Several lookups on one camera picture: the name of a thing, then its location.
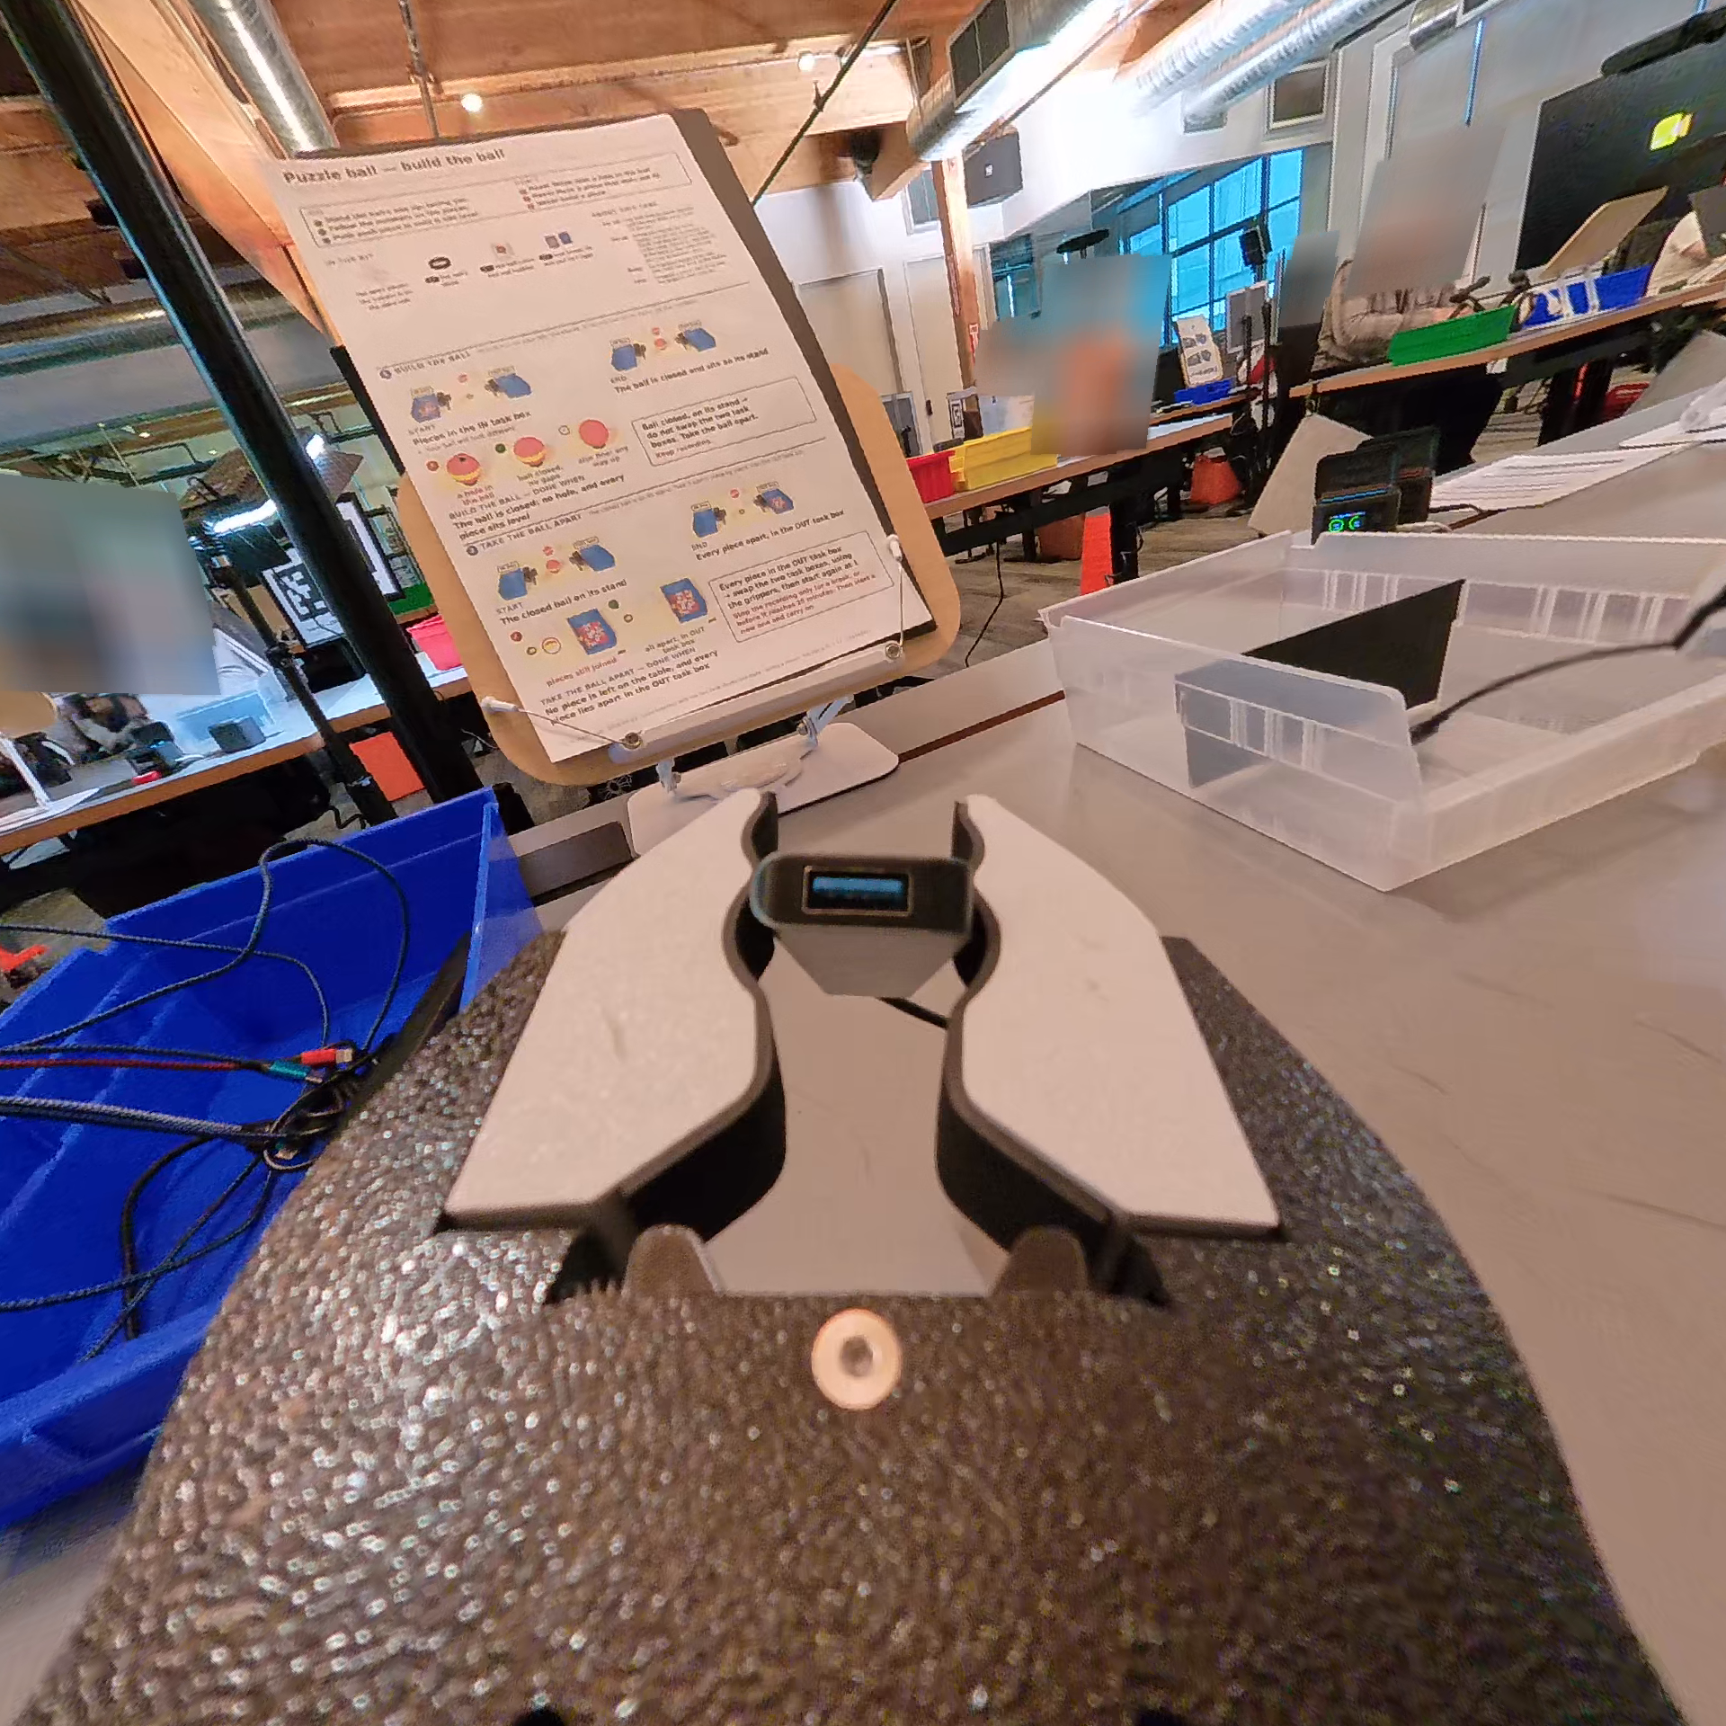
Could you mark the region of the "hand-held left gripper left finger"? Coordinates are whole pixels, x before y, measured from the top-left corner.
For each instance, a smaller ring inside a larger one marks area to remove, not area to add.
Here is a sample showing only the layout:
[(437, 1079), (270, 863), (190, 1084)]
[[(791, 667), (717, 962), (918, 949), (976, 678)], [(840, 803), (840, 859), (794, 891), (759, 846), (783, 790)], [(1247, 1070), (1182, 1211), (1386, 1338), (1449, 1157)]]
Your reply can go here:
[(749, 882), (776, 836), (776, 798), (732, 790), (563, 926), (444, 1225), (568, 1228), (578, 1274), (613, 1278), (650, 1229), (709, 1242), (773, 1189), (787, 1129)]

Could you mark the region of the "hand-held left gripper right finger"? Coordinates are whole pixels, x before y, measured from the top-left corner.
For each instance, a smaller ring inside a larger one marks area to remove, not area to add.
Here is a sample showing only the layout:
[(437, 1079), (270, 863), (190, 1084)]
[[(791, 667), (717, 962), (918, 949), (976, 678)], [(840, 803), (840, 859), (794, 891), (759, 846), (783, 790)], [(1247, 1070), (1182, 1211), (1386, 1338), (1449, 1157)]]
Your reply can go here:
[(936, 1179), (994, 1246), (1076, 1242), (1092, 1282), (1152, 1282), (1148, 1239), (1268, 1239), (1279, 1205), (1166, 940), (1104, 872), (971, 794), (972, 932), (936, 1097)]

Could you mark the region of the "grey USB adapter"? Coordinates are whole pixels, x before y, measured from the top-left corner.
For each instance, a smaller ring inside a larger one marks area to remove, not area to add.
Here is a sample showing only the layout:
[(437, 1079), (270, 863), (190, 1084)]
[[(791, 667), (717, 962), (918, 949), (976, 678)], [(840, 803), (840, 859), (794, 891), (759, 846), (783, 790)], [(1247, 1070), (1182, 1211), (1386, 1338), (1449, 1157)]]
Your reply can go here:
[(837, 998), (909, 998), (949, 968), (976, 922), (972, 868), (956, 855), (773, 853), (749, 911)]

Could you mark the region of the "grey desk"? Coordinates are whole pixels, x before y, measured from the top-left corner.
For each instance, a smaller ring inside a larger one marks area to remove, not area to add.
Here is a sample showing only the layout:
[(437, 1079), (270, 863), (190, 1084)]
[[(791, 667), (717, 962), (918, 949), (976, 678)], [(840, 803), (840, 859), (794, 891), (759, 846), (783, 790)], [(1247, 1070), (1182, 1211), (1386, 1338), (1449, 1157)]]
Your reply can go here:
[(866, 709), (787, 817), (926, 853), (982, 790), (1188, 936), (1405, 1164), (1492, 1293), (1690, 1722), (1722, 1720), (1722, 753), (1378, 894), (1071, 740), (1047, 643)]

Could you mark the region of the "white stand base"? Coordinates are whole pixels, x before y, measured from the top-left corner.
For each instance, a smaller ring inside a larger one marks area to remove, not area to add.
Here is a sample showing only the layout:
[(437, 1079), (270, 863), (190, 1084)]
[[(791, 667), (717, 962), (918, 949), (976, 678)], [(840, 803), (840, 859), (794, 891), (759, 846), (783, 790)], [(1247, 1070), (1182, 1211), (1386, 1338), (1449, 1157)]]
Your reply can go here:
[(778, 814), (791, 814), (887, 777), (899, 765), (895, 753), (841, 711), (845, 700), (827, 700), (805, 711), (787, 733), (723, 747), (721, 758), (687, 771), (659, 763), (654, 781), (629, 794), (632, 853), (654, 849), (737, 790), (768, 794)]

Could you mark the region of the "clear plastic bin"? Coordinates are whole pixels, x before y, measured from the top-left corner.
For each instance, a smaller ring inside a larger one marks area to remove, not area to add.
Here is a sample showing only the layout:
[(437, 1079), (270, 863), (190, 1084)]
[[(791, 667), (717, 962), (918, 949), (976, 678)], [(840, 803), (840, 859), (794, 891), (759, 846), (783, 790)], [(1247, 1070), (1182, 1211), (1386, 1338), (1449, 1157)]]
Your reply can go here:
[[(1173, 679), (1463, 583), (1415, 794), (1279, 767), (1188, 787)], [(1042, 610), (1078, 745), (1388, 891), (1693, 765), (1722, 742), (1722, 541), (1277, 534)]]

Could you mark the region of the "black divider plate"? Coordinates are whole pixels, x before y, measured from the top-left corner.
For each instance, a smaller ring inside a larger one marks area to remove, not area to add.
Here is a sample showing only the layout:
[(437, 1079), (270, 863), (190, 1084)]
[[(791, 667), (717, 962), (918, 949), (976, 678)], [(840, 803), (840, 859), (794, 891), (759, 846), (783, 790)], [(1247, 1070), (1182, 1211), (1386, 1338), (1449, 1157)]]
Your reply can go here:
[(1409, 711), (1435, 700), (1462, 580), (1173, 679), (1188, 787), (1279, 767), (1388, 800), (1415, 794)]

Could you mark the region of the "white work table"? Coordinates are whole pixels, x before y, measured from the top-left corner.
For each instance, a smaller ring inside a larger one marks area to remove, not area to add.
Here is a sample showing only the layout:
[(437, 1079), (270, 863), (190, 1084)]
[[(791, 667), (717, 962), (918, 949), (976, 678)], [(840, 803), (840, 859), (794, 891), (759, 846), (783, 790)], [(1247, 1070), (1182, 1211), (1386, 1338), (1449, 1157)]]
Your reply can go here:
[[(439, 700), (473, 692), (473, 682), (461, 667), (434, 670), (428, 688)], [(320, 709), (337, 733), (358, 732), (372, 723), (393, 720), (393, 709), (380, 697), (372, 678), (358, 678), (339, 684), (320, 700)], [(1, 819), (1, 858), (27, 849), (33, 845), (54, 842), (69, 832), (96, 830), (127, 814), (175, 803), (195, 790), (221, 787), (250, 777), (267, 767), (289, 759), (306, 759), (320, 753), (322, 737), (308, 720), (297, 704), (279, 711), (279, 726), (261, 745), (234, 753), (204, 753), (190, 758), (190, 765), (153, 777), (118, 783), (118, 765), (105, 767), (109, 777), (96, 776), (96, 787), (87, 795), (59, 795), (49, 803), (19, 809)]]

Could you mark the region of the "black white marker board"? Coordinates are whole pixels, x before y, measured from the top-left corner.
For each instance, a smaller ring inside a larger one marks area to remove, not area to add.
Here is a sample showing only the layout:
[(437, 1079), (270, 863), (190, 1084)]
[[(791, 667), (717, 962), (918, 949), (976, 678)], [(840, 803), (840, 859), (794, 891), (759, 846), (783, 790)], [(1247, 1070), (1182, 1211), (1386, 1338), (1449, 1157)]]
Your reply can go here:
[[(356, 492), (337, 498), (337, 507), (384, 605), (393, 609), (406, 600), (406, 541), (401, 538), (393, 510), (369, 506)], [(297, 560), (297, 554), (288, 554), (267, 568), (261, 583), (270, 589), (275, 609), (306, 647), (347, 636), (316, 575)]]

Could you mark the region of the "long wooden table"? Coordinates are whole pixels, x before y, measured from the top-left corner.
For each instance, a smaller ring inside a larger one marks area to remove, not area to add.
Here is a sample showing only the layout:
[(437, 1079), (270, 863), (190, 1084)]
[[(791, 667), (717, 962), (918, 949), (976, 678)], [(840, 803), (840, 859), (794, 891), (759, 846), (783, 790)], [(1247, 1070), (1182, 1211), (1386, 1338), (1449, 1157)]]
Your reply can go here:
[(958, 491), (925, 503), (943, 554), (1003, 548), (1008, 538), (1039, 538), (1049, 523), (1110, 512), (1111, 580), (1137, 575), (1137, 537), (1160, 518), (1182, 515), (1182, 476), (1194, 449), (1225, 440), (1230, 414), (1173, 419), (1149, 440), (1113, 453), (1072, 457), (1002, 482)]
[(1612, 366), (1639, 352), (1645, 352), (1662, 333), (1671, 333), (1673, 320), (1688, 313), (1716, 313), (1722, 308), (1722, 274), (1664, 295), (1645, 295), (1628, 308), (1607, 308), (1603, 313), (1585, 313), (1581, 318), (1563, 318), (1517, 330), (1497, 343), (1468, 348), (1454, 356), (1433, 356), (1406, 365), (1381, 362), (1347, 372), (1328, 372), (1293, 384), (1286, 398), (1316, 411), (1331, 398), (1354, 392), (1383, 396), (1405, 411), (1406, 392), (1429, 379), (1449, 379), (1454, 375), (1481, 372), (1494, 376), (1503, 389), (1513, 389), (1536, 379), (1554, 379), (1563, 375), (1585, 376), (1603, 366), (1609, 376)]

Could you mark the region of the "yellow plastic bin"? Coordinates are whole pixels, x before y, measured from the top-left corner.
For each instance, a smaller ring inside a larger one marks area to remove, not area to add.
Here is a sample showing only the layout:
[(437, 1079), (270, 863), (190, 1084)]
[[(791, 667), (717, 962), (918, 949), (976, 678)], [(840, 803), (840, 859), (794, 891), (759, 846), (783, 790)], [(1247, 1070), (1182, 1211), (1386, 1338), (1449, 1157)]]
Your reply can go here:
[(948, 451), (956, 492), (1018, 480), (1052, 466), (1058, 460), (1058, 451), (1039, 440), (1031, 423), (962, 438)]

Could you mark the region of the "black device green display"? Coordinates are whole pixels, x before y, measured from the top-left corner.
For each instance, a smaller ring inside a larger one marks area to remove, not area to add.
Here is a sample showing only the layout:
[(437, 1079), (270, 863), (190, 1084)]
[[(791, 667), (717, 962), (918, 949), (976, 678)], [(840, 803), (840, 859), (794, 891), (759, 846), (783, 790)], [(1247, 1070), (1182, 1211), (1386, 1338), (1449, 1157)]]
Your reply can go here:
[(1438, 429), (1396, 429), (1328, 453), (1311, 476), (1311, 538), (1395, 530), (1429, 518)]

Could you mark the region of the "blue plastic bin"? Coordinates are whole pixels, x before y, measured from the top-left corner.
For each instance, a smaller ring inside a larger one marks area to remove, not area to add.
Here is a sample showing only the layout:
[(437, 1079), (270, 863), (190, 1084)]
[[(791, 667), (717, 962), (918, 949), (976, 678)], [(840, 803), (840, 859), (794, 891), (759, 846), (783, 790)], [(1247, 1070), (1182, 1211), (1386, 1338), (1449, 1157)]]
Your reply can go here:
[(1580, 268), (1536, 283), (1526, 290), (1517, 327), (1572, 324), (1599, 313), (1618, 313), (1644, 303), (1650, 267)]
[(1, 1008), (1, 1524), (153, 1442), (325, 1142), (536, 932), (478, 790), (114, 916)]

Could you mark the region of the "white paper sheet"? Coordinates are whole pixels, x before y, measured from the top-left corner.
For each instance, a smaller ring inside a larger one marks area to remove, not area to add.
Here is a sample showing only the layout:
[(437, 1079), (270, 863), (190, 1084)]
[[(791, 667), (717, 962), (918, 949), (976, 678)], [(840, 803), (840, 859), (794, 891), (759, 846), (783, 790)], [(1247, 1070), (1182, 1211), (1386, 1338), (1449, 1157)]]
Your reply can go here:
[(1628, 476), (1680, 451), (1680, 440), (1641, 440), (1614, 449), (1527, 449), (1488, 464), (1474, 464), (1438, 476), (1429, 492), (1433, 512), (1468, 510), (1503, 512), (1559, 503), (1593, 484)]

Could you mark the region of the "green plastic bin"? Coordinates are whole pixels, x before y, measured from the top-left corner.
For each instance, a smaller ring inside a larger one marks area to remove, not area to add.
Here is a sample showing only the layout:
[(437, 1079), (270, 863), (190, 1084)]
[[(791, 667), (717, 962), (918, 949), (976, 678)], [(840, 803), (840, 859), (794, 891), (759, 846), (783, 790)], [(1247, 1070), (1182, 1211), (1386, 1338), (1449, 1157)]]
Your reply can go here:
[(1492, 348), (1513, 336), (1517, 325), (1517, 308), (1513, 303), (1449, 315), (1435, 324), (1400, 327), (1386, 347), (1386, 362), (1395, 366), (1413, 366), (1435, 360), (1467, 356)]

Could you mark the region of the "black pole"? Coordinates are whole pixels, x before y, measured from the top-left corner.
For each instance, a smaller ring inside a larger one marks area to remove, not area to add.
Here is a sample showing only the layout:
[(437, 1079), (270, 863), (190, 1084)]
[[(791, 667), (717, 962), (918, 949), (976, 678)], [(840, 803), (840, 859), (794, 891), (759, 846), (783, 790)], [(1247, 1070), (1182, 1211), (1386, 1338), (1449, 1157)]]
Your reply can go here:
[(72, 136), (96, 193), (137, 256), (176, 339), (195, 360), (234, 438), (275, 503), (308, 571), (434, 800), (478, 790), (447, 705), (434, 696), (394, 616), (358, 557), (334, 501), (301, 446), (289, 416), (249, 348), (176, 194), (144, 144), (118, 89), (63, 3), (4, 3), (1, 19), (39, 89)]

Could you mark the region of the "black computer monitor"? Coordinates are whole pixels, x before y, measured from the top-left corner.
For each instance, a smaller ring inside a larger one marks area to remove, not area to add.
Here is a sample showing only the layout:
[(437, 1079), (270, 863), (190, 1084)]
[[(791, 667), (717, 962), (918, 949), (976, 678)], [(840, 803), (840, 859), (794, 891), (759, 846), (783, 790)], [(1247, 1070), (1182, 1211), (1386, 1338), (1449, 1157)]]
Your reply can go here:
[(1531, 268), (1604, 203), (1662, 189), (1658, 217), (1722, 181), (1722, 35), (1639, 44), (1541, 101), (1515, 263)]

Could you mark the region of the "silver air duct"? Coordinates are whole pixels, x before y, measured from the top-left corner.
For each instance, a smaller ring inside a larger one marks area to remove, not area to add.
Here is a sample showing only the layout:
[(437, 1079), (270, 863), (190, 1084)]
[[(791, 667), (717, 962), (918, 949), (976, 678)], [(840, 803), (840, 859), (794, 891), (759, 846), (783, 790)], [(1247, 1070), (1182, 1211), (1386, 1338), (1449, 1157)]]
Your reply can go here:
[(188, 3), (227, 74), (288, 157), (339, 145), (272, 3)]
[(1406, 3), (1209, 3), (1133, 68), (1133, 95), (1178, 101), (1184, 132), (1225, 126), (1228, 110), (1277, 76), (1331, 51)]

